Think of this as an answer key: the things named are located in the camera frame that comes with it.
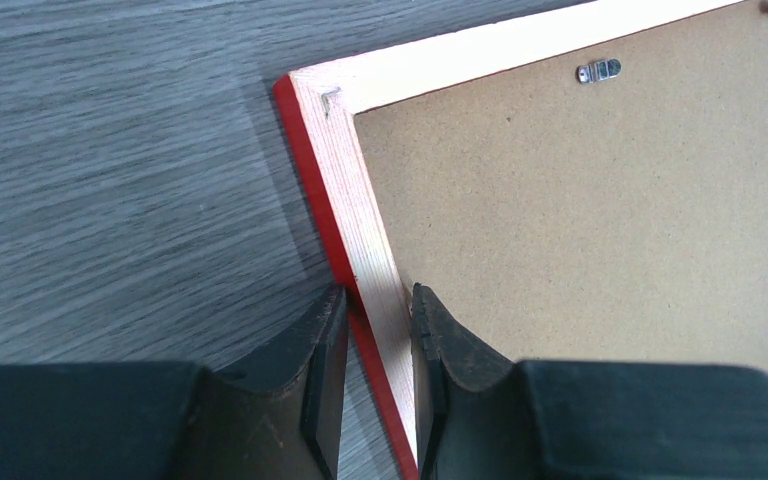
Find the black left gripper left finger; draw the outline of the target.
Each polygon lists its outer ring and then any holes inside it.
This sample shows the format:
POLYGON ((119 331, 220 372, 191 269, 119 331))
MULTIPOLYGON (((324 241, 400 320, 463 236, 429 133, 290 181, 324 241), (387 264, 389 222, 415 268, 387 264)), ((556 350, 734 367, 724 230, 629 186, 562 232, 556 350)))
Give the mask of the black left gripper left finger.
POLYGON ((333 479, 344 287, 213 370, 194 361, 0 365, 0 479, 333 479))

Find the red picture frame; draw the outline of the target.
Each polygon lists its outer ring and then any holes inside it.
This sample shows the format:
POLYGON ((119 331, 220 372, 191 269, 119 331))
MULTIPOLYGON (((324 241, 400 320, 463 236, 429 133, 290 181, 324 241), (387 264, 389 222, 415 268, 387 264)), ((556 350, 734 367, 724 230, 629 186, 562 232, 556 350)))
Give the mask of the red picture frame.
POLYGON ((768 372, 768 1, 592 1, 273 91, 406 477, 414 283, 511 358, 768 372))

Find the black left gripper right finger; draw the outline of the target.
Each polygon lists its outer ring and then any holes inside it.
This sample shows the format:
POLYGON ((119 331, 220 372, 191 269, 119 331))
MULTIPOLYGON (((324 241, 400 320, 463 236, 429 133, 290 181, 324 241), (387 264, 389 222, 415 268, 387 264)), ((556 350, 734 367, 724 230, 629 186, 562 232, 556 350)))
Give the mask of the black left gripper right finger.
POLYGON ((428 286, 411 306, 423 479, 768 479, 768 374, 512 361, 428 286))

